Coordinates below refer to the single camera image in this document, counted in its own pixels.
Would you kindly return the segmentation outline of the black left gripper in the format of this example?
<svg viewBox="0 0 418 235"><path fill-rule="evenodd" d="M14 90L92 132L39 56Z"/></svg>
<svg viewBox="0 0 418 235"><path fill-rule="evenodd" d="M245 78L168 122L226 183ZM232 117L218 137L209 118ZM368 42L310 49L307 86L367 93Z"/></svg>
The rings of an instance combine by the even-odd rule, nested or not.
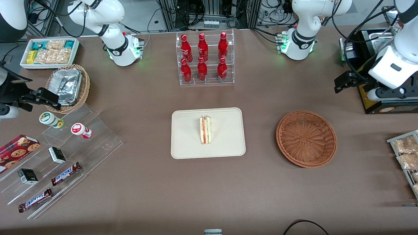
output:
<svg viewBox="0 0 418 235"><path fill-rule="evenodd" d="M358 75L357 73L351 71L345 71L339 76L339 79L334 79L334 92L338 94L345 88L345 81L349 81L349 86L360 86L368 84L368 79L363 76Z"/></svg>

